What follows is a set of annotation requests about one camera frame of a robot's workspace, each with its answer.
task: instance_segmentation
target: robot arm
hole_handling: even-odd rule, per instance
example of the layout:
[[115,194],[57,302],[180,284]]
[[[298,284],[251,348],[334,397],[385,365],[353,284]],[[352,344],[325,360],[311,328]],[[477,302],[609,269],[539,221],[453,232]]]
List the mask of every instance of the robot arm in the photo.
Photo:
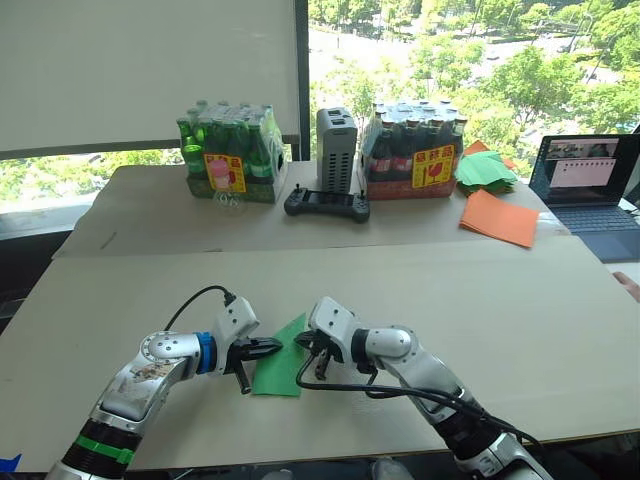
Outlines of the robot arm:
[[[329,357],[362,373],[387,370],[403,387],[446,392],[450,398],[480,409],[471,392],[434,355],[426,352],[406,327],[368,329],[349,310],[324,297],[314,307],[309,326],[316,341],[327,345]],[[316,370],[323,378],[324,372]],[[470,417],[441,403],[409,397],[436,429],[455,456],[458,467],[474,478],[552,480],[544,468],[517,441],[495,424]]]
[[243,361],[278,351],[271,338],[246,338],[259,325],[249,302],[235,298],[225,306],[211,333],[155,332],[140,345],[104,390],[80,435],[47,480],[119,479],[177,382],[196,374],[235,373],[242,393],[251,391]]

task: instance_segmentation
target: wire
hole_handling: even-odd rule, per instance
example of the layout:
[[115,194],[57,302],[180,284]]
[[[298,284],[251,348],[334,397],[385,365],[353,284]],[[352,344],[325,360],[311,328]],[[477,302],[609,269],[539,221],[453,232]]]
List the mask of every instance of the wire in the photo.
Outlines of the wire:
[[296,383],[301,388],[306,388],[309,390],[330,390],[330,391],[341,391],[341,392],[364,392],[365,394],[374,395],[371,398],[392,398],[392,397],[400,397],[400,396],[410,396],[410,397],[418,397],[424,398],[425,400],[430,400],[432,402],[438,403],[445,407],[449,407],[456,412],[460,412],[468,417],[471,417],[475,420],[479,420],[482,422],[486,422],[488,425],[492,425],[500,430],[503,430],[508,433],[513,433],[519,440],[524,438],[528,440],[531,444],[533,444],[536,448],[538,448],[541,452],[544,452],[544,447],[542,444],[532,435],[529,435],[522,430],[515,428],[510,423],[502,420],[498,417],[494,417],[487,413],[484,409],[475,407],[466,401],[460,399],[459,397],[452,395],[444,390],[435,390],[430,388],[425,389],[416,389],[416,388],[405,388],[405,387],[391,387],[386,385],[372,385],[371,383],[375,379],[375,375],[372,375],[369,379],[369,383],[366,385],[362,384],[348,384],[348,383],[308,383],[302,380],[305,372],[309,368],[309,365],[313,362],[313,360],[318,356],[317,353],[312,352],[309,355],[309,358],[302,365],[300,370],[298,371],[298,375],[296,376]]
[[229,290],[227,290],[226,288],[220,285],[210,285],[208,287],[204,287],[203,289],[198,290],[196,293],[191,295],[189,300],[187,300],[182,304],[182,306],[178,309],[178,311],[173,314],[173,317],[171,317],[171,320],[169,320],[169,323],[167,323],[167,326],[164,327],[164,330],[169,330],[173,326],[174,322],[178,319],[178,317],[182,314],[182,312],[184,312],[184,310],[189,305],[191,305],[191,302],[193,302],[196,298],[198,298],[203,293],[209,292],[211,290],[220,290],[222,293],[224,293],[225,307],[228,306],[231,302],[233,302],[236,299],[236,296],[233,293],[231,293]]

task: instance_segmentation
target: gray device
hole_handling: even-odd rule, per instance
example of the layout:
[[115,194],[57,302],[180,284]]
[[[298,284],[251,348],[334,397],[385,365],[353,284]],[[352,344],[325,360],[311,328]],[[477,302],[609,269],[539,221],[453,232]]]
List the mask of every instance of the gray device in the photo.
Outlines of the gray device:
[[349,193],[358,129],[344,107],[323,108],[316,114],[320,190]]
[[603,262],[640,260],[640,225],[618,207],[640,135],[542,139],[529,187]]

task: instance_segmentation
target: green paper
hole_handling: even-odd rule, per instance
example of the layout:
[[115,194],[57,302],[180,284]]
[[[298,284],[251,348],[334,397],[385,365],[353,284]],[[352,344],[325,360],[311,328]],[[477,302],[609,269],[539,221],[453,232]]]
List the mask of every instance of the green paper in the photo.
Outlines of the green paper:
[[258,360],[253,378],[254,394],[300,396],[296,375],[304,363],[305,355],[304,349],[294,340],[304,331],[305,318],[303,313],[274,335],[274,338],[282,342],[282,348],[277,353]]
[[500,154],[493,151],[462,157],[456,170],[456,179],[472,191],[486,186],[490,188],[485,190],[496,191],[518,181],[516,174],[502,163]]

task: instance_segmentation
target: desk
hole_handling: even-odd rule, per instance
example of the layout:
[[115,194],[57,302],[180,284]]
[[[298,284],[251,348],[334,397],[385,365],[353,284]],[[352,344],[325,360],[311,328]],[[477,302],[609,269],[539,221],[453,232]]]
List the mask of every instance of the desk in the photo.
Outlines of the desk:
[[[268,281],[252,272],[269,272]],[[492,413],[542,440],[640,426],[638,306],[571,236],[422,245],[58,258],[0,337],[0,457],[46,471],[111,376],[203,285],[252,303],[269,335],[330,295],[371,326],[413,328]],[[206,330],[214,294],[176,325]],[[331,380],[363,380],[332,365]],[[383,375],[382,383],[392,380]],[[132,468],[418,452],[442,441],[409,400],[241,396],[178,384]]]
[[[457,189],[449,198],[372,202],[370,220],[358,225],[346,218],[285,214],[282,205],[296,183],[317,187],[315,162],[291,163],[278,202],[250,203],[238,217],[224,216],[213,201],[192,197],[184,177],[183,166],[119,168],[56,257],[402,245],[483,238],[458,228],[466,198]],[[355,175],[351,190],[360,191]],[[543,212],[538,238],[568,234],[526,185],[516,184],[515,192],[502,198]]]

